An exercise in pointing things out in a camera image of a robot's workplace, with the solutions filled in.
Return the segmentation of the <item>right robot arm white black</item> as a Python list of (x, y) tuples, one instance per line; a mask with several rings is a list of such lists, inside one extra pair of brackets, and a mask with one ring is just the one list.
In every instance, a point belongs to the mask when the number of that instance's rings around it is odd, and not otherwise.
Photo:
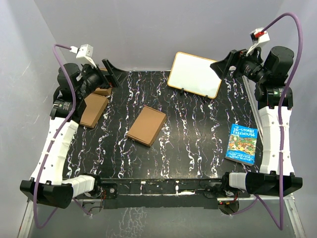
[(266, 60), (261, 59), (261, 48), (249, 55), (246, 49), (231, 50), (225, 59), (214, 62), (211, 69), (224, 79), (230, 67), (233, 77), (244, 76), (255, 82), (255, 98), (263, 132), (263, 157), (260, 172), (226, 172), (222, 177), (221, 192), (228, 197), (238, 190), (249, 194), (287, 196), (303, 186), (291, 163), (289, 121), (293, 107), (293, 92), (285, 80), (293, 64), (294, 52), (283, 46), (273, 47)]

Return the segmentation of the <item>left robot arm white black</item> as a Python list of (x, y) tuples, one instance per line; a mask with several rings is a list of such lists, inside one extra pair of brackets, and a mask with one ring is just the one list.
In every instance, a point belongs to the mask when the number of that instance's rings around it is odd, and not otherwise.
[(64, 162), (73, 136), (86, 109), (85, 99), (96, 89), (120, 87), (128, 72), (102, 60), (98, 66), (66, 63), (58, 70), (58, 88), (53, 96), (50, 126), (38, 164), (28, 180), (22, 180), (20, 191), (33, 203), (65, 209), (71, 200), (87, 193), (96, 198), (102, 193), (96, 175), (83, 174), (63, 180)]

